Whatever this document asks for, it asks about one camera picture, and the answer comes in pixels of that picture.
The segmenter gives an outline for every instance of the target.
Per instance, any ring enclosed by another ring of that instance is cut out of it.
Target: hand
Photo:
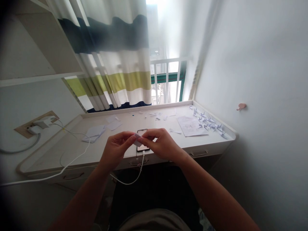
[[[138,141],[150,148],[158,157],[179,162],[188,154],[172,139],[166,129],[148,129]]]
[[[121,132],[110,136],[98,167],[108,172],[113,171],[123,159],[126,150],[136,141],[134,134],[134,132]]]

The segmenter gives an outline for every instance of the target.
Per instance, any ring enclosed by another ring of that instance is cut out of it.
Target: instruction sheet
[[[183,131],[184,136],[196,136],[196,135],[208,135],[208,131],[203,128],[199,128],[199,121],[193,117],[181,116],[177,118],[179,125]]]

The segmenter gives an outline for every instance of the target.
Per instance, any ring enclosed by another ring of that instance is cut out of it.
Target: white railing
[[[164,64],[166,63],[166,96],[164,97],[164,103],[168,100],[168,80],[169,80],[169,63],[179,62],[179,68],[177,71],[177,81],[176,81],[176,97],[175,102],[177,102],[178,91],[179,91],[179,81],[180,81],[180,70],[181,70],[181,62],[189,60],[188,57],[181,58],[171,58],[171,59],[160,59],[160,60],[152,60],[150,64],[154,64],[154,79],[155,79],[155,91],[156,91],[156,102],[158,102],[158,92],[157,92],[157,73],[156,73],[156,64]]]

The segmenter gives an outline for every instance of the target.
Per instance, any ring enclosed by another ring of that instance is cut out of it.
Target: smartphone
[[[142,136],[146,131],[147,131],[147,129],[138,130],[137,134]],[[150,149],[148,147],[144,146],[144,145],[137,147],[137,152],[148,151],[148,150],[150,150]]]

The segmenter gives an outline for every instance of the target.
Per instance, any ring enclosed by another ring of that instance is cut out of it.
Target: phone screen
[[[137,134],[142,136],[146,131],[147,131],[147,129],[138,130]],[[150,150],[150,149],[148,147],[144,146],[144,145],[141,145],[140,147],[137,147],[137,151],[143,151],[143,150]]]

